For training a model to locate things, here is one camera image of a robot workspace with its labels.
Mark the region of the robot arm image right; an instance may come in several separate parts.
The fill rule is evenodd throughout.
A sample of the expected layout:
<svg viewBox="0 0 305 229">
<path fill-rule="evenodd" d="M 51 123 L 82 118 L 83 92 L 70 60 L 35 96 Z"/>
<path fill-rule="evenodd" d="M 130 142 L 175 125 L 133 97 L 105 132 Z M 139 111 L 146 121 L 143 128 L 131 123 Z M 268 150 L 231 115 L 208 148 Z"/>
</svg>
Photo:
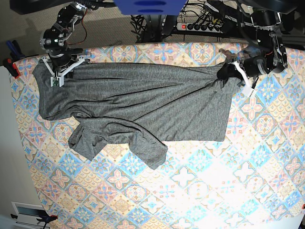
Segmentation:
<svg viewBox="0 0 305 229">
<path fill-rule="evenodd" d="M 260 54 L 242 61 L 230 58 L 217 72 L 217 78 L 226 83 L 238 78 L 243 85 L 242 93 L 251 97 L 259 76 L 270 72 L 280 73 L 287 68 L 287 54 L 280 26 L 281 15 L 296 9 L 289 0 L 238 0 L 237 28 L 250 46 Z"/>
</svg>

